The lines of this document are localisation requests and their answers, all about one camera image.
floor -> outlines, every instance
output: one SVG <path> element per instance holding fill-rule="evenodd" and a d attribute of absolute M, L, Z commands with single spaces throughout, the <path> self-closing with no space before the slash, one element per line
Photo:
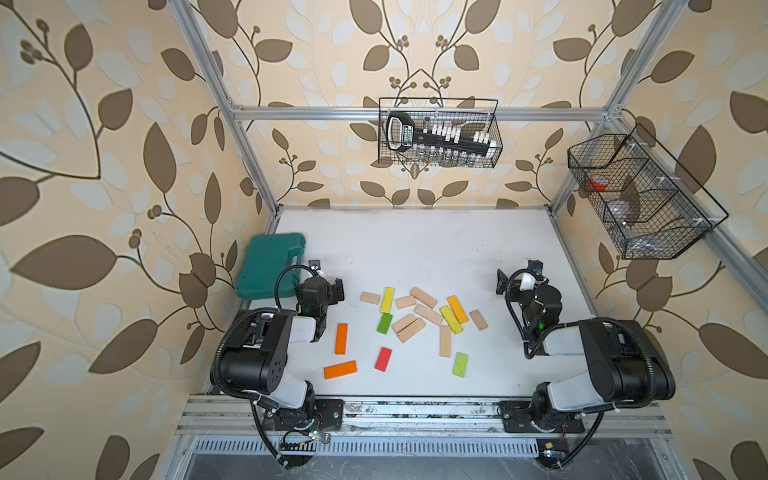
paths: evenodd
<path fill-rule="evenodd" d="M 321 260 L 324 276 L 342 278 L 346 292 L 343 303 L 329 308 L 319 342 L 289 347 L 287 369 L 309 380 L 318 395 L 529 396 L 540 382 L 586 370 L 581 357 L 525 360 L 519 333 L 495 295 L 497 268 L 509 274 L 539 259 L 562 293 L 561 320 L 591 316 L 543 210 L 288 210 L 277 233 L 289 232 L 306 237 L 304 262 Z M 488 328 L 479 332 L 465 324 L 463 333 L 452 336 L 450 359 L 439 356 L 439 328 L 430 322 L 402 344 L 391 329 L 386 336 L 376 332 L 379 308 L 359 300 L 363 291 L 383 294 L 388 286 L 396 289 L 395 298 L 418 286 L 438 299 L 437 308 L 456 295 L 467 313 L 482 313 Z M 292 305 L 295 300 L 283 302 Z M 412 310 L 393 306 L 393 322 Z M 345 356 L 334 355 L 338 323 L 349 325 Z M 392 358 L 379 372 L 373 367 L 383 346 L 392 349 Z M 465 378 L 452 375 L 459 352 L 469 356 Z M 357 362 L 357 374 L 323 378 L 323 367 L 350 360 Z"/>

black cable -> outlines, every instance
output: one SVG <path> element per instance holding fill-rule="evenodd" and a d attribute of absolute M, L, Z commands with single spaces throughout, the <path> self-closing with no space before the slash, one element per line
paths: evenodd
<path fill-rule="evenodd" d="M 277 277 L 277 281 L 275 282 L 275 305 L 277 305 L 277 308 L 283 308 L 282 305 L 280 305 L 280 281 L 283 279 L 286 273 L 290 272 L 294 268 L 300 268 L 302 270 L 306 270 L 307 272 L 311 273 L 312 276 L 318 276 L 318 273 L 315 270 L 312 270 L 306 265 L 290 265 L 288 268 L 280 272 L 280 275 Z"/>

wallpaper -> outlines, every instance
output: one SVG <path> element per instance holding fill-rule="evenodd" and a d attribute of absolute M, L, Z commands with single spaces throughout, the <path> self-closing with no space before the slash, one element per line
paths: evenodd
<path fill-rule="evenodd" d="M 654 0 L 192 0 L 236 104 L 601 107 Z"/>
<path fill-rule="evenodd" d="M 156 473 L 266 223 L 158 6 L 0 2 L 2 478 Z"/>
<path fill-rule="evenodd" d="M 625 111 L 725 205 L 720 228 L 763 265 L 767 18 L 764 2 L 691 1 Z M 584 195 L 558 222 L 601 312 L 636 319 L 665 352 L 677 393 L 661 405 L 689 471 L 768 478 L 768 316 L 704 242 L 675 260 L 619 260 Z"/>

black wire basket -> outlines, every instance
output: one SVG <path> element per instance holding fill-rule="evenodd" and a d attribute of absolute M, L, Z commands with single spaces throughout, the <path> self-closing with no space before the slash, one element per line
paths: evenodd
<path fill-rule="evenodd" d="M 674 161 L 668 174 L 649 153 Z M 723 206 L 664 145 L 638 124 L 568 149 L 568 168 L 605 225 L 621 258 L 671 260 L 728 218 Z M 705 200 L 716 214 L 698 205 Z"/>
<path fill-rule="evenodd" d="M 493 168 L 502 154 L 498 100 L 379 99 L 379 161 Z M 454 107 L 441 106 L 453 104 Z"/>

lime green block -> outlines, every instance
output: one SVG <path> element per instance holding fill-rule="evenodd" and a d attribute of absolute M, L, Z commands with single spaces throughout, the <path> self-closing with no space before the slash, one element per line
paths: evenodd
<path fill-rule="evenodd" d="M 376 329 L 376 332 L 379 332 L 382 335 L 386 335 L 386 333 L 389 331 L 390 323 L 392 323 L 392 315 L 384 313 L 382 315 L 382 321 L 379 322 L 379 328 Z"/>
<path fill-rule="evenodd" d="M 469 361 L 469 356 L 466 353 L 457 353 L 456 364 L 453 366 L 453 374 L 464 378 L 464 375 L 467 374 L 468 361 Z"/>

